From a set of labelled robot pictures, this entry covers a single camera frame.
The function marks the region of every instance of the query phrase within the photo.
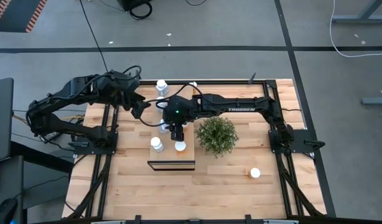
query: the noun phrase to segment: white cap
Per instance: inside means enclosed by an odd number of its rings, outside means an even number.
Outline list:
[[[164,88],[166,86],[166,82],[165,82],[165,80],[158,80],[158,82],[156,82],[156,85],[159,88]]]
[[[251,169],[251,177],[258,178],[260,177],[260,170],[258,168]]]
[[[161,140],[158,138],[158,137],[153,137],[152,139],[151,139],[151,145],[152,146],[159,146],[159,144],[161,143]]]
[[[177,151],[183,151],[187,145],[185,142],[176,142],[174,144],[174,147],[176,148]]]

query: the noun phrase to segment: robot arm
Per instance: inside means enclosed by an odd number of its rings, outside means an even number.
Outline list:
[[[170,125],[172,140],[183,141],[182,124],[226,112],[258,112],[279,131],[279,142],[289,145],[294,140],[292,127],[284,122],[280,106],[270,97],[224,98],[216,94],[203,94],[194,95],[191,100],[187,100],[181,96],[173,96],[164,109],[163,119]]]
[[[45,136],[56,131],[84,136],[97,146],[104,146],[109,142],[106,127],[79,126],[60,120],[53,112],[70,104],[84,103],[121,105],[124,109],[130,110],[138,101],[145,100],[145,97],[134,92],[138,86],[138,74],[132,77],[110,71],[104,75],[76,77],[65,84],[62,90],[54,94],[49,93],[43,100],[33,101],[29,105],[26,119],[35,135]]]

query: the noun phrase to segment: concrete floor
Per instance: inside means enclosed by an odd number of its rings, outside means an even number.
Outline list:
[[[118,6],[115,0],[105,2]],[[368,2],[337,0],[335,13],[357,14]],[[152,16],[134,21],[97,0],[84,1],[102,47],[285,45],[274,1],[207,0],[198,7],[179,0],[151,3]],[[282,0],[281,4],[294,46],[330,46],[332,1]],[[362,41],[382,45],[382,25],[337,24],[333,38],[342,46],[362,46]],[[0,48],[61,47],[95,47],[78,1],[49,0],[30,34],[0,33]],[[104,56],[109,69],[141,65],[143,78],[249,78],[254,72],[256,78],[293,78],[287,52],[111,52]],[[318,138],[327,143],[322,156],[337,216],[382,220],[382,107],[360,104],[364,96],[382,97],[382,56],[296,52],[296,59]],[[0,54],[0,78],[14,78],[17,110],[61,89],[73,77],[103,72],[99,53]],[[16,121],[13,132],[32,136]],[[41,151],[57,150],[14,139]],[[57,220],[62,208],[62,198],[36,206],[29,210],[29,221]]]

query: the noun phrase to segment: potted plant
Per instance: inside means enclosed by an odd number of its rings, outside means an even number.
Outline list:
[[[234,124],[228,118],[212,117],[206,119],[195,131],[199,145],[212,153],[216,159],[231,153],[239,140]]]

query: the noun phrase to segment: white cable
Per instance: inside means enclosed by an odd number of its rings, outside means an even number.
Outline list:
[[[338,52],[343,57],[348,57],[348,58],[353,58],[353,57],[365,57],[365,56],[380,56],[382,53],[379,54],[363,54],[363,55],[345,55],[342,54],[335,46],[333,39],[332,39],[332,19],[333,19],[333,14],[335,13],[335,5],[336,5],[336,0],[333,0],[333,10],[332,10],[332,16],[330,17],[329,21],[329,36],[330,36],[330,41],[332,43],[332,46],[335,48],[335,50]]]

